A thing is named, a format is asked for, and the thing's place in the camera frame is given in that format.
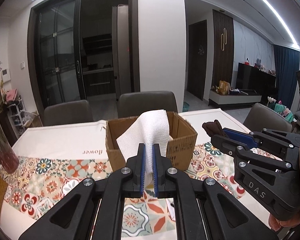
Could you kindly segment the person's right hand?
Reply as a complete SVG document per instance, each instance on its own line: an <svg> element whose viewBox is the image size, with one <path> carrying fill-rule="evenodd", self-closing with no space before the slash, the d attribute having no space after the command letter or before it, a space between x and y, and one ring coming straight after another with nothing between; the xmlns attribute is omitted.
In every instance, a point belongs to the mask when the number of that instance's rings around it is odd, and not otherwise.
<svg viewBox="0 0 300 240"><path fill-rule="evenodd" d="M294 228L300 224L300 211L289 220L278 220L272 214L269 215L268 224L271 229L278 231L281 228Z"/></svg>

